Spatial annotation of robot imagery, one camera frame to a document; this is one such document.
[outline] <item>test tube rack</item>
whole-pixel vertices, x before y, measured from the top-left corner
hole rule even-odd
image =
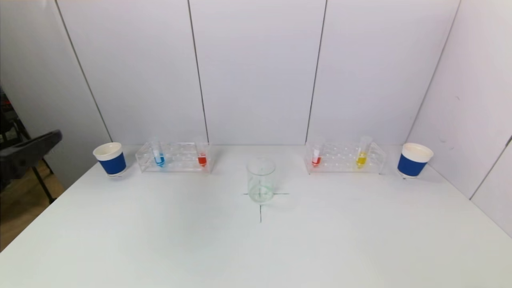
[[[210,173],[213,167],[209,146],[206,151],[206,165],[203,167],[198,162],[198,153],[195,143],[160,143],[165,163],[158,166],[151,148],[151,143],[146,143],[135,153],[140,171],[144,172],[198,172]]]
[[[367,160],[362,168],[358,168],[356,161],[359,157],[359,143],[325,142],[320,153],[320,163],[314,166],[313,143],[306,143],[304,162],[308,173],[381,173],[386,161],[386,154],[374,142],[370,144]]]

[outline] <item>white wall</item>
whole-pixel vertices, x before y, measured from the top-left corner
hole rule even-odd
[[[405,142],[459,0],[329,0],[309,135]]]
[[[206,139],[187,0],[58,3],[114,141]]]
[[[190,0],[210,142],[306,140],[325,0]]]
[[[471,197],[512,135],[512,2],[463,0],[408,141]]]
[[[512,145],[509,145],[471,199],[512,237]]]
[[[33,137],[62,131],[45,159],[69,187],[110,138],[53,1],[0,1],[0,81]]]

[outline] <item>test tube with red liquid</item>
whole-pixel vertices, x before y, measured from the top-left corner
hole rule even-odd
[[[197,161],[201,167],[206,167],[206,149],[208,148],[208,143],[204,142],[202,139],[196,139],[196,151],[197,151]]]
[[[324,146],[324,142],[324,139],[320,137],[317,137],[313,142],[313,155],[311,157],[311,164],[313,167],[318,167],[322,161],[322,148]]]

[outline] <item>glass beaker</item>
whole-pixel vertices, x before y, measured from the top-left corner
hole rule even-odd
[[[247,164],[248,195],[256,203],[265,203],[274,197],[275,163],[271,159],[257,157]]]

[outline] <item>chair leg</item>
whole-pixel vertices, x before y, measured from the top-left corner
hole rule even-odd
[[[35,177],[39,181],[39,184],[41,184],[41,187],[45,192],[46,197],[48,197],[48,201],[50,202],[50,204],[53,203],[53,201],[55,201],[55,198],[52,197],[52,194],[50,194],[50,191],[48,191],[48,188],[46,188],[45,182],[42,180],[41,175],[39,175],[39,172],[37,171],[37,167],[32,167],[32,171],[34,171]]]
[[[48,165],[48,162],[43,158],[42,161],[45,163],[46,167],[48,167],[48,170],[50,170],[50,174],[53,174],[53,170],[50,168],[50,165]]]

